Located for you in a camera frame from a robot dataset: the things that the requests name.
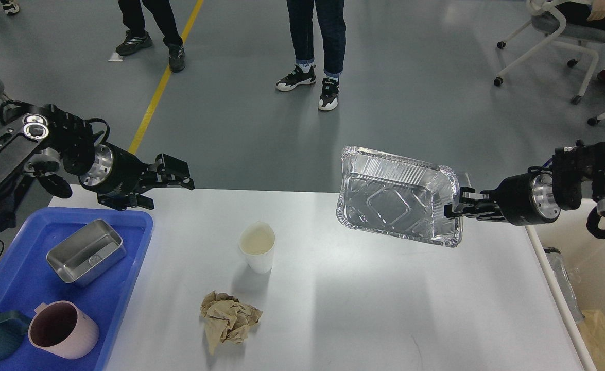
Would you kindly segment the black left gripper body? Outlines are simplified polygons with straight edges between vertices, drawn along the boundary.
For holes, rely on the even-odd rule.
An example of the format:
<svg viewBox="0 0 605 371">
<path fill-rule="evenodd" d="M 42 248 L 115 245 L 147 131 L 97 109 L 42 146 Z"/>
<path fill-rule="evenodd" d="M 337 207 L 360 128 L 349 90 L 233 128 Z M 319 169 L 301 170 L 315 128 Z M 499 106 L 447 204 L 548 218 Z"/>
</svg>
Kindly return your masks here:
<svg viewBox="0 0 605 371">
<path fill-rule="evenodd" d="M 94 161 L 86 173 L 78 177 L 80 185 L 90 192 L 107 197 L 123 197 L 137 188 L 148 165 L 135 155 L 111 143 L 94 148 Z"/>
</svg>

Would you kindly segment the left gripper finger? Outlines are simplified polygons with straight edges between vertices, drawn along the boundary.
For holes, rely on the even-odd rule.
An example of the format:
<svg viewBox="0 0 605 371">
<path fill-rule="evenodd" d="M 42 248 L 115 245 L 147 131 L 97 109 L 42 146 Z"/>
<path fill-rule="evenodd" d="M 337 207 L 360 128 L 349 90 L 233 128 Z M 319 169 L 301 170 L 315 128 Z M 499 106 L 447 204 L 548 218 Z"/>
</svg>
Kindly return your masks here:
<svg viewBox="0 0 605 371">
<path fill-rule="evenodd" d="M 167 154 L 158 154 L 145 171 L 145 191 L 180 186 L 194 190 L 187 162 Z"/>
<path fill-rule="evenodd" d="M 130 192 L 127 195 L 119 196 L 102 193 L 97 193 L 96 195 L 100 204 L 117 211 L 125 211 L 128 208 L 154 209 L 154 201 L 140 192 Z"/>
</svg>

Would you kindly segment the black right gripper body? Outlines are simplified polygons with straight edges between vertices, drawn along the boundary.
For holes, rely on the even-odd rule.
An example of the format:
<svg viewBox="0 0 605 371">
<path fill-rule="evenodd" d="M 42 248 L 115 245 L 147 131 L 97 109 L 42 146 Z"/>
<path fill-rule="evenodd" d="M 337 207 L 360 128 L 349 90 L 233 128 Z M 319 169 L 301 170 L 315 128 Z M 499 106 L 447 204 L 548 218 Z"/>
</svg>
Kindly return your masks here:
<svg viewBox="0 0 605 371">
<path fill-rule="evenodd" d="M 552 223 L 561 213 L 547 172 L 506 178 L 493 190 L 493 199 L 505 220 L 516 226 Z"/>
</svg>

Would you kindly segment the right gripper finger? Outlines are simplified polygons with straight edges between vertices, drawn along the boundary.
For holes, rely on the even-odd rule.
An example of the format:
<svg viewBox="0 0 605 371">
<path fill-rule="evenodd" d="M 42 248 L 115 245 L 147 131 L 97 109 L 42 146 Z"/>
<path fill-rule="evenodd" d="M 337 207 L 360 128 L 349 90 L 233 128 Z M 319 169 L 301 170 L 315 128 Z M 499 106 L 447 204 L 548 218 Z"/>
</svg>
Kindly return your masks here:
<svg viewBox="0 0 605 371">
<path fill-rule="evenodd" d="M 490 190 L 476 192 L 474 188 L 460 187 L 458 190 L 458 205 L 460 207 L 483 207 L 484 205 L 495 205 L 496 200 Z"/>
<path fill-rule="evenodd" d="M 503 215 L 497 205 L 471 205 L 462 209 L 462 211 L 454 211 L 453 205 L 444 205 L 444 216 L 446 218 L 467 217 L 475 218 L 479 221 L 503 222 Z"/>
</svg>

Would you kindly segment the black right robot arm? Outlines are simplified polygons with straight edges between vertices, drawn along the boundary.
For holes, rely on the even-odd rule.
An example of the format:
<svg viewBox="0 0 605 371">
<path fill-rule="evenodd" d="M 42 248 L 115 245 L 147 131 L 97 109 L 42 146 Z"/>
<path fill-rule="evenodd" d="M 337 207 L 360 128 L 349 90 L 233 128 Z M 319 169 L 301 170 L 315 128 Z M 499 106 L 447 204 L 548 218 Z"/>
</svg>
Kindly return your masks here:
<svg viewBox="0 0 605 371">
<path fill-rule="evenodd" d="M 605 142 L 585 145 L 577 141 L 575 146 L 557 148 L 546 165 L 531 166 L 492 190 L 461 187 L 453 204 L 444 207 L 444 216 L 516 226 L 549 224 L 561 211 L 580 207 L 585 182 L 591 184 L 596 202 L 586 228 L 594 237 L 605 239 Z"/>
</svg>

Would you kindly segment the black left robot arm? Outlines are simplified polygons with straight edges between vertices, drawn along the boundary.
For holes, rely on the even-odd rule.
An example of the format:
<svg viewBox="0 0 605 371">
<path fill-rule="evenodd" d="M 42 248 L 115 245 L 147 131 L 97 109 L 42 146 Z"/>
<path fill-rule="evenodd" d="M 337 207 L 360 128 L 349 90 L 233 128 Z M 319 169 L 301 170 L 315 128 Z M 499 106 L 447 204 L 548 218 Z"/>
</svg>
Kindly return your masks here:
<svg viewBox="0 0 605 371">
<path fill-rule="evenodd" d="M 152 210 L 145 193 L 180 186 L 194 189 L 188 164 L 159 154 L 151 164 L 108 141 L 110 127 L 95 133 L 94 123 L 57 106 L 10 100 L 0 105 L 0 232 L 16 225 L 16 209 L 34 180 L 60 199 L 73 194 L 60 172 L 77 176 L 79 185 L 105 207 Z"/>
</svg>

